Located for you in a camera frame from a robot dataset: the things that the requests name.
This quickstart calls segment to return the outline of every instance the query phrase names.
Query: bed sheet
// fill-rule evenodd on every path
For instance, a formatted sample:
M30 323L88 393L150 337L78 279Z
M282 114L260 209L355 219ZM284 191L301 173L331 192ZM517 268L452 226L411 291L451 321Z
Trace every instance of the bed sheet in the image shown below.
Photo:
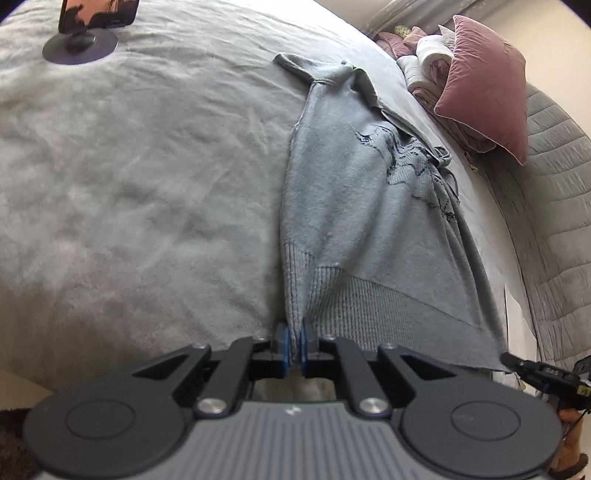
M0 25L0 368L57 388L265 334L284 316L278 225L307 91L279 52L347 60L435 145L396 62L312 0L142 0L109 57L41 57L60 5ZM443 140L495 297L527 310L480 173Z

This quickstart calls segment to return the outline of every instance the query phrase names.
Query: phone screen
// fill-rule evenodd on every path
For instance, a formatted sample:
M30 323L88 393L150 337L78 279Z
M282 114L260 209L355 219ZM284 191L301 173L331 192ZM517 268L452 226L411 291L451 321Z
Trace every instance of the phone screen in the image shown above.
M64 0L60 33L76 33L90 28L131 25L139 0Z

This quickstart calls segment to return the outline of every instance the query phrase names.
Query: stack of blankets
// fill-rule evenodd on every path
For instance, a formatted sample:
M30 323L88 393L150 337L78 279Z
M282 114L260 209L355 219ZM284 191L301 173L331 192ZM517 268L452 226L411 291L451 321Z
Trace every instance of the stack of blankets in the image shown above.
M495 143L467 125L437 115L434 111L443 93L453 60L455 37L452 31L441 27L446 35L426 35L418 27L412 32L399 29L398 35L380 32L378 45L396 59L404 73L408 91L447 133L465 150L487 152ZM404 46L398 38L405 36Z

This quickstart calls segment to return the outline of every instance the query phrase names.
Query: human hand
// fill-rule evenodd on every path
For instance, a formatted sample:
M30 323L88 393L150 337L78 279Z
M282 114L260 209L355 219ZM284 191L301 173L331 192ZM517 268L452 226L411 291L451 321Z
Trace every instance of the human hand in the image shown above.
M583 414L573 408L558 412L558 417L568 427L568 431L550 465L552 470L561 472L576 465L579 461L581 455L580 440L583 433L582 416Z

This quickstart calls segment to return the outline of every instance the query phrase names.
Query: white rolled towel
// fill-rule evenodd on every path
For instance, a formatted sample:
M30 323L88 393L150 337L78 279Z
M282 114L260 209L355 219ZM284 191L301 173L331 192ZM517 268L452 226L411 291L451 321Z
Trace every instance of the white rolled towel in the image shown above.
M437 60L443 60L447 64L447 70L452 64L453 52L445 45L442 35L427 35L421 38L417 43L418 64L427 78L437 81L433 78L431 65Z
M404 74L404 79L407 82L407 90L413 92L416 88L424 88L429 90L437 98L443 93L443 89L437 86L431 79L429 79L421 70L418 64L418 57L416 55L404 55L396 60L396 63Z

